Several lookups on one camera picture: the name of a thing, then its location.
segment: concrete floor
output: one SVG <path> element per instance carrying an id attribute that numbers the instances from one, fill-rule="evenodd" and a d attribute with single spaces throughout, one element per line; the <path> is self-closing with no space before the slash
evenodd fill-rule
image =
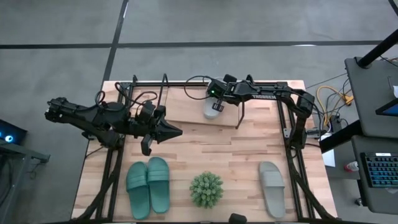
<path id="1" fill-rule="evenodd" d="M 0 0 L 0 44 L 111 43 L 122 0 Z M 398 17 L 386 0 L 130 0 L 120 43 L 189 41 L 381 40 Z M 118 49 L 110 80 L 171 80 L 193 75 L 304 80 L 306 86 L 345 73 L 343 60 L 374 46 Z M 0 118 L 29 131 L 25 145 L 51 154 L 26 182 L 13 223 L 70 218 L 87 140 L 81 131 L 44 119 L 46 102 L 65 96 L 92 105 L 109 49 L 0 50 Z M 384 56 L 398 55 L 398 48 Z M 328 83 L 340 89 L 346 76 Z M 315 94 L 318 86 L 308 89 Z M 323 92 L 326 100 L 329 93 Z M 355 121 L 355 105 L 340 111 Z M 340 218 L 396 223 L 398 216 L 357 207 L 355 180 L 330 179 Z"/>

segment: cactus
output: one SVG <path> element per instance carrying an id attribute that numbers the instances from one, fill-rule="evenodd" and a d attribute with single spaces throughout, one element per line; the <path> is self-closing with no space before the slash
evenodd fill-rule
<path id="1" fill-rule="evenodd" d="M 221 177 L 211 172 L 204 172 L 194 178 L 191 190 L 192 202 L 197 207 L 213 208 L 223 197 Z"/>

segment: wooden board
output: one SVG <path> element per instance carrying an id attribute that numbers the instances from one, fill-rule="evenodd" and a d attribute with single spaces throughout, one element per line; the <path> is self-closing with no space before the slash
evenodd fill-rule
<path id="1" fill-rule="evenodd" d="M 203 98 L 205 87 L 187 88 L 190 96 Z M 203 114 L 204 100 L 193 100 L 185 94 L 183 88 L 172 87 L 167 92 L 167 121 L 179 121 L 195 124 L 209 124 L 236 127 L 239 121 L 239 107 L 223 103 L 224 110 L 215 119 L 207 119 Z"/>
<path id="2" fill-rule="evenodd" d="M 292 88 L 304 88 L 303 81 L 288 82 Z M 111 90 L 112 84 L 105 82 L 104 89 Z M 152 145 L 151 156 L 164 158 L 170 166 L 171 208 L 166 214 L 151 212 L 150 217 L 144 221 L 227 222 L 231 213 L 245 215 L 249 222 L 276 221 L 268 215 L 265 208 L 257 172 L 261 161 L 275 163 L 284 179 L 286 216 L 279 221 L 296 221 L 276 102 L 251 100 L 245 106 L 246 116 L 238 130 L 226 126 L 172 123 L 183 129 L 183 135 L 159 145 Z M 311 119 L 307 121 L 307 126 L 313 127 Z M 141 139 L 128 136 L 126 140 L 114 210 L 116 222 L 135 221 L 130 211 L 125 178 L 128 168 L 134 162 L 147 162 L 150 158 L 141 154 Z M 90 143 L 88 153 L 97 148 L 97 142 Z M 303 157 L 311 191 L 326 210 L 336 216 L 320 149 L 308 146 L 303 150 Z M 85 161 L 72 217 L 82 214 L 98 193 L 105 158 L 104 149 L 92 154 Z M 206 170 L 220 175 L 224 181 L 223 198 L 217 206 L 207 210 L 197 208 L 191 203 L 189 191 L 194 176 Z M 301 191 L 300 198 L 303 212 L 306 214 L 305 200 Z M 108 200 L 109 192 L 104 205 L 104 215 L 108 211 Z"/>

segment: wooden table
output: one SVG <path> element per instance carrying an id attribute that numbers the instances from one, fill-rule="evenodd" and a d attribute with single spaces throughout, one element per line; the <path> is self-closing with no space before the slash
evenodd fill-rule
<path id="1" fill-rule="evenodd" d="M 302 80 L 288 80 L 287 82 L 292 88 L 304 88 Z M 113 84 L 114 82 L 104 83 L 106 101 L 117 100 L 118 93 L 114 90 Z M 158 87 L 135 88 L 133 98 L 143 90 L 159 92 Z M 162 104 L 167 98 L 166 95 L 167 88 L 162 96 Z M 286 216 L 278 221 L 297 220 L 277 104 L 271 100 L 251 100 L 246 102 L 245 106 L 246 116 L 238 130 L 232 127 L 170 122 L 182 129 L 183 135 L 159 145 L 154 143 L 151 154 L 151 156 L 164 158 L 169 164 L 170 210 L 165 214 L 156 214 L 151 211 L 149 218 L 144 221 L 227 222 L 232 213 L 245 215 L 249 222 L 276 221 L 268 215 L 265 208 L 258 174 L 258 165 L 261 161 L 271 161 L 276 164 L 284 178 Z M 287 109 L 285 108 L 284 111 L 288 119 Z M 307 127 L 314 127 L 312 118 L 308 119 Z M 126 192 L 126 174 L 134 162 L 147 162 L 150 158 L 141 154 L 140 141 L 141 138 L 134 139 L 132 136 L 126 138 L 114 210 L 115 222 L 134 222 Z M 307 142 L 317 144 L 313 139 L 308 139 Z M 98 142 L 92 141 L 87 153 L 99 146 Z M 103 149 L 86 159 L 72 218 L 82 214 L 100 190 L 105 158 L 106 149 Z M 303 158 L 311 191 L 326 210 L 336 216 L 320 149 L 307 146 L 303 150 Z M 223 198 L 213 209 L 197 208 L 190 200 L 191 181 L 194 176 L 206 170 L 220 175 L 224 181 Z M 110 190 L 104 203 L 104 216 L 108 211 L 109 195 Z M 300 199 L 303 212 L 306 214 L 305 197 L 301 190 Z"/>

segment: black desk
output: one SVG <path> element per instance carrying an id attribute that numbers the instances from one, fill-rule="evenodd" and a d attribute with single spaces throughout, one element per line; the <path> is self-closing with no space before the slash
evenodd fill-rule
<path id="1" fill-rule="evenodd" d="M 375 112 L 395 99 L 392 86 L 398 85 L 398 68 L 386 61 L 376 60 L 364 69 L 356 64 L 355 58 L 347 58 L 345 65 L 359 119 L 322 140 L 322 152 L 350 141 L 354 135 L 398 139 L 398 118 Z"/>
<path id="2" fill-rule="evenodd" d="M 368 187 L 366 167 L 362 163 L 360 154 L 362 152 L 398 152 L 398 139 L 386 138 L 369 138 L 364 136 L 353 136 L 351 138 L 353 144 L 355 158 L 359 165 L 358 181 L 359 191 L 361 193 L 362 203 L 368 206 L 370 211 L 377 213 L 387 213 L 396 215 L 398 209 L 396 203 L 398 201 L 398 189 L 377 189 Z"/>

